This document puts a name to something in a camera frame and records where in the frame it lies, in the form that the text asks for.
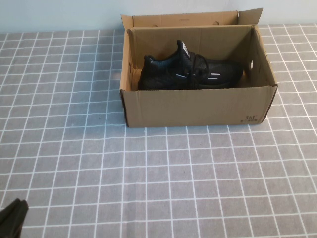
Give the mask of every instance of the table surface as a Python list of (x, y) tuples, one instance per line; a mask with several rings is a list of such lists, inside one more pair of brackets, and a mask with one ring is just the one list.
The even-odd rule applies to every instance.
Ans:
[(0, 207), (22, 238), (317, 237), (317, 26), (263, 25), (260, 125), (126, 128), (123, 30), (0, 34)]

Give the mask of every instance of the black shoe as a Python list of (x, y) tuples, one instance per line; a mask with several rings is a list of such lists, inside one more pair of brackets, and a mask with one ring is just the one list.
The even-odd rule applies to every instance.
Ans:
[(206, 59), (189, 52), (180, 40), (177, 45), (177, 51), (164, 60), (144, 56), (139, 90), (232, 88), (243, 74), (238, 63)]

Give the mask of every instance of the box flap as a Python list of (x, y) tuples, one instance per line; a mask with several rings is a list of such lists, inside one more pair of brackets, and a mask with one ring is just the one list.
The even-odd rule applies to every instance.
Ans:
[(121, 15), (124, 29), (132, 27), (179, 27), (212, 25), (256, 25), (263, 8), (247, 11), (221, 11), (166, 15)]
[(134, 27), (178, 27), (238, 24), (237, 11), (134, 16)]
[(121, 15), (122, 24), (125, 30), (133, 27), (133, 17), (127, 15)]
[(263, 8), (257, 8), (252, 10), (239, 12), (239, 25), (257, 25), (261, 17)]

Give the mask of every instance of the corrugated cardboard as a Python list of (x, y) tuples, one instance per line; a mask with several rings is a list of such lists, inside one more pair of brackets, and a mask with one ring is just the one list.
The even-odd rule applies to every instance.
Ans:
[[(120, 93), (130, 127), (261, 123), (277, 90), (256, 24), (262, 9), (122, 16), (126, 29)], [(137, 91), (144, 55), (163, 59), (176, 40), (206, 58), (240, 62), (237, 88)]]

